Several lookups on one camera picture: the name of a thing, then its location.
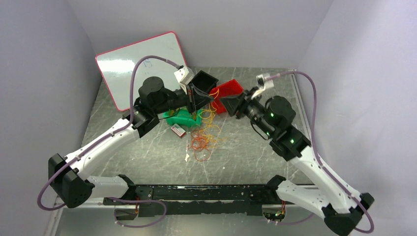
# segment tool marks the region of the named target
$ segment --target white wall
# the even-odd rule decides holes
[[[175,31],[193,66],[295,68],[332,0],[68,0],[101,53]]]
[[[416,4],[335,0],[298,67],[316,81],[319,151],[375,197],[378,236],[417,235]],[[311,116],[311,86],[298,83]]]
[[[36,197],[48,159],[81,145],[101,78],[66,1],[0,5],[0,235],[40,236],[50,213]]]

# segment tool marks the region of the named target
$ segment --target yellow string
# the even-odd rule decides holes
[[[219,90],[210,94],[210,96],[214,96],[214,99],[216,99],[218,95],[219,95]],[[211,104],[208,105],[208,109],[203,109],[201,113],[199,114],[199,117],[202,119],[202,123],[204,124],[204,128],[197,130],[196,134],[192,138],[191,145],[195,145],[194,141],[198,140],[197,146],[190,147],[190,148],[193,148],[194,151],[213,148],[214,146],[217,145],[217,143],[223,141],[222,139],[210,134],[209,132],[211,128],[217,129],[218,132],[220,132],[221,130],[219,126],[212,124],[215,116],[216,116],[216,109]]]

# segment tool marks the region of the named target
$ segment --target white scrap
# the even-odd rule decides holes
[[[188,155],[188,139],[187,139],[187,142],[185,144],[185,162],[188,161],[189,157],[190,157],[190,155]]]

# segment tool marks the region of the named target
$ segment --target red object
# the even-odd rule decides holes
[[[214,99],[214,102],[211,103],[211,105],[216,109],[217,114],[226,112],[226,108],[220,102],[221,97],[239,95],[243,92],[242,86],[240,86],[240,84],[235,79],[232,79],[231,81],[225,82],[224,84],[213,88],[210,94],[217,93],[218,90],[218,96]]]

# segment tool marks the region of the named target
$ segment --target black container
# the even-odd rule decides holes
[[[199,90],[209,94],[210,91],[217,86],[219,80],[209,75],[208,73],[200,70],[194,78],[191,80],[191,84],[197,87]]]

